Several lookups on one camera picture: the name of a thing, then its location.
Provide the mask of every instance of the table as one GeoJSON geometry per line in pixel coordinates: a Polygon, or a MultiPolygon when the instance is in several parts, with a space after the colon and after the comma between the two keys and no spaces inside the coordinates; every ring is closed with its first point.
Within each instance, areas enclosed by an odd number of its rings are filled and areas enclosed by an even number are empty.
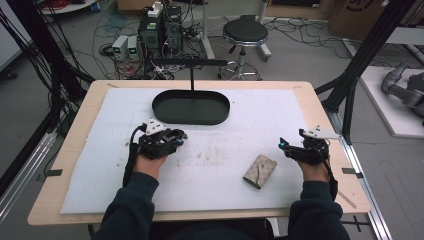
{"type": "MultiPolygon", "coordinates": [[[[307,82],[286,81],[197,81],[196,89],[287,89],[293,90],[302,109],[308,127],[320,126],[332,129],[318,97],[307,82]]],[[[176,88],[190,89],[189,81],[116,81],[98,80],[94,82],[79,110],[75,121],[58,153],[52,169],[63,169],[62,175],[48,177],[29,214],[31,225],[58,225],[76,223],[99,223],[102,214],[61,215],[60,209],[67,193],[67,187],[76,161],[91,126],[100,110],[104,96],[109,88],[176,88]]],[[[342,168],[351,168],[345,152],[338,140],[331,140],[331,165],[334,175],[339,181],[337,202],[345,213],[366,213],[370,205],[365,193],[354,174],[344,174],[342,168]]],[[[252,217],[288,216],[289,209],[231,210],[231,211],[190,211],[163,212],[155,214],[153,221],[195,220],[195,219],[229,219],[252,217]]]]}

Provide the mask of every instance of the hand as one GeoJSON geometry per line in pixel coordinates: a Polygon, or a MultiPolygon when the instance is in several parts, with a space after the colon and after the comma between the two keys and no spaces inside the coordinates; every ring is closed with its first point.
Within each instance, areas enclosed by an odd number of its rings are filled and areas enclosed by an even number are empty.
{"type": "MultiPolygon", "coordinates": [[[[299,164],[300,169],[302,169],[303,181],[330,182],[330,177],[328,176],[328,171],[324,163],[311,166],[301,161],[296,162],[299,164]]],[[[330,165],[330,155],[328,155],[327,164],[330,165]]]]}
{"type": "Polygon", "coordinates": [[[145,173],[154,177],[155,179],[158,179],[159,169],[165,162],[166,158],[168,158],[168,156],[150,160],[147,157],[139,154],[135,160],[136,162],[134,165],[134,172],[145,173]]]}

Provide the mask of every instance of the gray floor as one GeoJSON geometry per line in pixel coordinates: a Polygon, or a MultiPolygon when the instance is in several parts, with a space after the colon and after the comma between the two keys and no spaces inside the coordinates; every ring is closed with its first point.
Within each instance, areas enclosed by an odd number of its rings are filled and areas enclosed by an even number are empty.
{"type": "MultiPolygon", "coordinates": [[[[98,54],[98,48],[102,44],[113,42],[113,38],[94,36],[94,33],[101,36],[111,33],[112,30],[104,26],[111,24],[123,26],[134,23],[128,27],[136,29],[137,19],[137,14],[123,14],[110,2],[105,4],[101,13],[94,14],[89,10],[82,10],[65,14],[61,16],[61,23],[73,49],[78,51],[76,55],[80,63],[96,79],[105,79],[93,58],[86,54],[94,54],[108,72],[113,72],[112,62],[98,54]]],[[[221,35],[222,23],[225,23],[224,18],[210,21],[211,30],[217,27],[211,36],[221,35]]],[[[331,37],[327,34],[326,23],[320,23],[320,26],[324,28],[310,26],[308,32],[320,35],[321,39],[331,37]]],[[[133,31],[131,29],[122,29],[121,33],[133,31]]],[[[300,39],[298,31],[288,35],[300,39]]],[[[304,37],[305,41],[316,40],[306,35],[304,37]]],[[[211,38],[211,44],[217,58],[237,58],[237,51],[232,55],[227,53],[231,45],[225,40],[211,38]]],[[[338,57],[333,49],[307,46],[276,30],[270,31],[267,45],[273,54],[268,62],[262,61],[262,57],[255,53],[256,50],[249,49],[247,55],[247,61],[260,71],[264,80],[308,81],[318,87],[338,77],[350,62],[349,58],[338,57]]],[[[340,43],[331,42],[329,45],[334,46],[339,55],[348,56],[340,43]]],[[[376,60],[384,63],[372,64],[396,65],[403,58],[408,59],[411,67],[422,68],[421,63],[399,46],[393,45],[384,46],[376,57],[376,60]]],[[[35,77],[29,62],[23,57],[18,58],[13,67],[19,74],[18,78],[10,80],[2,76],[0,81],[0,174],[4,173],[48,112],[47,90],[35,77]]],[[[175,74],[176,79],[188,79],[188,76],[187,70],[175,74]]],[[[196,70],[195,77],[199,80],[217,79],[217,69],[205,67],[201,71],[196,70]]],[[[42,173],[44,165],[53,157],[62,141],[62,138],[57,140],[55,147],[35,174],[34,180],[0,225],[0,239],[89,239],[85,225],[33,227],[26,221],[43,184],[36,181],[36,176],[42,173]]],[[[355,98],[352,142],[393,239],[423,239],[424,190],[419,186],[424,176],[424,141],[392,137],[361,84],[357,86],[355,98]]],[[[357,218],[358,221],[368,221],[366,216],[357,218]]],[[[343,220],[353,221],[353,216],[344,216],[343,220]]],[[[286,220],[279,219],[279,223],[281,232],[284,232],[286,220]]],[[[361,226],[361,232],[353,225],[345,227],[352,239],[374,238],[369,226],[361,226]]]]}

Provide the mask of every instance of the black metal stand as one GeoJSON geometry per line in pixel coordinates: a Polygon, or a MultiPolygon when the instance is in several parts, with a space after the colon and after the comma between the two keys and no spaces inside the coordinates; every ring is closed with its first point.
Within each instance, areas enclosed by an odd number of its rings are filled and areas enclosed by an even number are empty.
{"type": "Polygon", "coordinates": [[[391,0],[346,70],[338,78],[315,89],[317,94],[333,89],[330,96],[322,102],[323,107],[330,112],[338,112],[340,104],[346,98],[342,135],[349,145],[352,144],[350,128],[356,84],[414,3],[415,0],[391,0]]]}

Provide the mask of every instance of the person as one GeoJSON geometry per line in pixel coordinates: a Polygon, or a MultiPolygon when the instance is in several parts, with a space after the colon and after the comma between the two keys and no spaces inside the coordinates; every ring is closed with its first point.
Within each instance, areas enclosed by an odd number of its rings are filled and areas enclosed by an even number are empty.
{"type": "MultiPolygon", "coordinates": [[[[151,230],[154,214],[152,197],[159,186],[159,170],[167,157],[150,160],[138,155],[134,172],[128,185],[118,190],[115,199],[108,206],[99,230],[92,240],[106,239],[152,239],[151,230]]],[[[299,162],[303,173],[303,191],[300,200],[290,210],[288,236],[283,239],[349,239],[341,224],[343,214],[339,204],[331,199],[327,169],[321,163],[310,166],[299,162]]],[[[166,239],[269,239],[269,233],[252,230],[255,220],[214,221],[204,225],[190,222],[178,228],[164,229],[166,239]]]]}

